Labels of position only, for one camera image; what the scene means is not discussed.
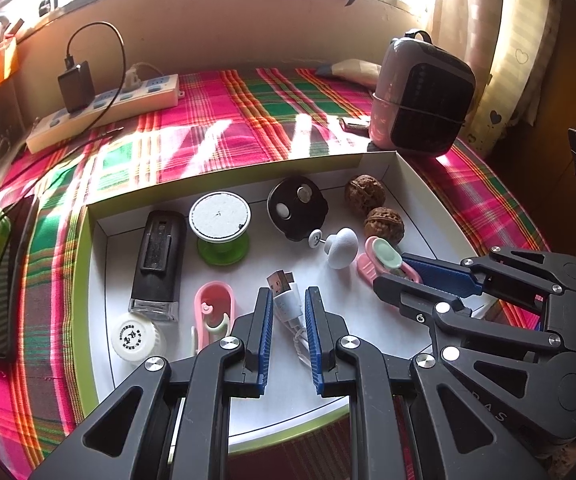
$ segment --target black charger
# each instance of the black charger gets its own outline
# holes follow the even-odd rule
[[[68,54],[65,59],[66,72],[61,74],[57,81],[62,91],[63,103],[68,113],[73,114],[83,110],[95,99],[95,87],[90,75],[88,62],[75,65],[72,56]]]

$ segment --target plaid bedsheet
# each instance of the plaid bedsheet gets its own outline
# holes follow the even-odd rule
[[[336,116],[370,113],[370,97],[359,86],[323,80],[311,70],[207,72],[180,77],[184,97],[177,107],[104,127],[123,126],[108,142],[99,130],[74,160],[40,184],[42,207],[24,263],[20,300],[18,360],[0,365],[0,460],[18,479],[30,472],[82,420],[70,334],[72,272],[82,208],[98,200],[207,171],[272,160],[364,152],[367,139],[340,129]],[[68,146],[29,171],[23,182],[6,184],[11,202],[34,177],[58,160]],[[38,156],[25,154],[10,174]],[[457,141],[437,160],[409,158],[458,222],[477,252],[492,245],[545,249],[535,225],[484,162]],[[511,324],[536,322],[504,304]],[[344,478],[348,450],[344,425],[255,454],[258,461],[289,464],[274,478]],[[238,463],[234,458],[233,478]],[[335,462],[313,476],[317,461]]]

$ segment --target pink plastic toy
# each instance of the pink plastic toy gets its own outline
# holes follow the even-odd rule
[[[235,295],[223,282],[209,282],[194,295],[194,323],[191,329],[195,353],[230,335],[235,319]]]
[[[376,236],[371,236],[366,240],[364,249],[366,252],[360,254],[357,257],[357,273],[359,276],[369,285],[372,286],[372,282],[379,274],[390,274],[391,272],[386,269],[379,261],[379,258],[374,254],[372,250],[372,245],[378,238]],[[421,276],[418,272],[409,266],[406,262],[402,262],[401,266],[392,271],[393,274],[403,276],[412,280],[415,283],[421,283]]]

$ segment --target white felt disc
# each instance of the white felt disc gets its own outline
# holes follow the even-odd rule
[[[194,203],[188,223],[201,240],[223,244],[235,240],[246,231],[250,223],[250,208],[241,196],[217,191]]]

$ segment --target white bottle cap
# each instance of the white bottle cap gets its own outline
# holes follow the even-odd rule
[[[127,312],[111,333],[113,350],[121,359],[141,364],[149,357],[164,356],[166,340],[155,324],[140,314]]]

